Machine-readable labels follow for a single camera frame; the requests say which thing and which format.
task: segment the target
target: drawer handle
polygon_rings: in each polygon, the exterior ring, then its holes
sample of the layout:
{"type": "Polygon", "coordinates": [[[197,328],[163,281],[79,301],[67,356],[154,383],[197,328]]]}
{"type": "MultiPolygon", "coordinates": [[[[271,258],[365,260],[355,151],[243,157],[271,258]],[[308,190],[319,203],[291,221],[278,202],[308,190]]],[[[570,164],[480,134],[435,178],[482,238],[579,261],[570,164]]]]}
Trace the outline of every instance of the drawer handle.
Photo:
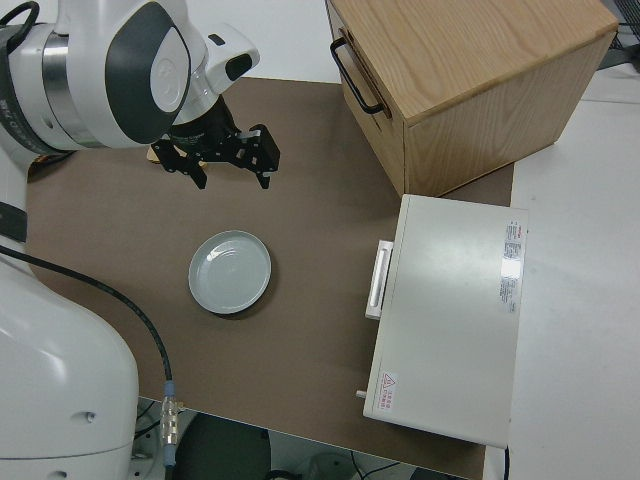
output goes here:
{"type": "Polygon", "coordinates": [[[393,252],[393,242],[380,240],[378,242],[378,253],[376,263],[371,276],[371,288],[369,290],[369,300],[364,316],[372,320],[380,320],[382,315],[382,301],[384,291],[387,286],[387,276],[389,275],[389,264],[393,252]]]}
{"type": "Polygon", "coordinates": [[[344,77],[345,82],[347,82],[347,85],[349,85],[349,88],[353,92],[353,95],[356,97],[356,100],[358,101],[358,104],[360,105],[360,108],[362,108],[362,110],[370,115],[382,112],[384,110],[384,105],[382,103],[378,103],[377,105],[367,105],[367,102],[362,97],[360,90],[358,90],[358,87],[356,87],[356,84],[353,83],[353,80],[349,76],[349,72],[347,72],[347,69],[343,65],[342,61],[340,60],[340,58],[338,58],[336,50],[346,44],[347,41],[344,37],[340,37],[331,43],[331,56],[336,62],[336,65],[338,65],[338,70],[340,70],[340,73],[344,77]]]}

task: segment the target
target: warning label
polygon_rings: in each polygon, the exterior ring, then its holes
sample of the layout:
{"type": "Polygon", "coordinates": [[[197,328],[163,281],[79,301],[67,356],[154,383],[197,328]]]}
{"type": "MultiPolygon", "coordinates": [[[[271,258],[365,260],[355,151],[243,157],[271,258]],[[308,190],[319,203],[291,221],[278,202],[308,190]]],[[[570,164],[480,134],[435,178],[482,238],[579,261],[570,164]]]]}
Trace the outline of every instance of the warning label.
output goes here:
{"type": "Polygon", "coordinates": [[[378,401],[376,408],[385,412],[393,410],[393,400],[396,395],[398,385],[398,375],[390,372],[382,372],[378,381],[380,389],[378,391],[378,401]]]}
{"type": "Polygon", "coordinates": [[[500,302],[510,313],[515,313],[520,303],[522,234],[522,225],[518,222],[507,225],[500,272],[500,302]]]}

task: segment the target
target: cable connector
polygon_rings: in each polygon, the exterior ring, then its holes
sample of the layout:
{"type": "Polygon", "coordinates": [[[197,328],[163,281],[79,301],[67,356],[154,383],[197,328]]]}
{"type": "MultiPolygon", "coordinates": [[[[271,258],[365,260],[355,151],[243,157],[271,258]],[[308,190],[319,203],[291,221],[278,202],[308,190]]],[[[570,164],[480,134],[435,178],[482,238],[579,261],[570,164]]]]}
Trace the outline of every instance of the cable connector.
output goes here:
{"type": "Polygon", "coordinates": [[[164,466],[173,467],[176,464],[176,446],[178,444],[178,413],[181,404],[176,400],[175,384],[169,380],[164,384],[164,399],[162,400],[162,448],[164,451],[164,466]]]}

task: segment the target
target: light blue plate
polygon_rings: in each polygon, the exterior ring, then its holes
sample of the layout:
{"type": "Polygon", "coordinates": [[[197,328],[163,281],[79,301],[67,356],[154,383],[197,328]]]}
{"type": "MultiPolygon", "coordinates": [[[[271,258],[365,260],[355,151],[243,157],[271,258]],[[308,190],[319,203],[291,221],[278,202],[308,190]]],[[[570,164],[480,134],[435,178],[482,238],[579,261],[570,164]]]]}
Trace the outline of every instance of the light blue plate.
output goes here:
{"type": "Polygon", "coordinates": [[[214,235],[196,251],[189,266],[193,298],[213,313],[250,307],[271,277],[271,258],[255,236],[239,230],[214,235]]]}

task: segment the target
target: wooden box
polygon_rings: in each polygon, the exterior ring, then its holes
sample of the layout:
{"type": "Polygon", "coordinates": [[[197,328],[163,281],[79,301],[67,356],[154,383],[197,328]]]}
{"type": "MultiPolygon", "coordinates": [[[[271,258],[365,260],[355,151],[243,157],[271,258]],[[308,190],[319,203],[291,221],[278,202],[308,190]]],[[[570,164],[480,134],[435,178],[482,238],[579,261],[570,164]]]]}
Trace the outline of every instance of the wooden box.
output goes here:
{"type": "Polygon", "coordinates": [[[362,131],[399,194],[428,196],[554,143],[617,28],[600,0],[327,0],[327,9],[362,131]]]}

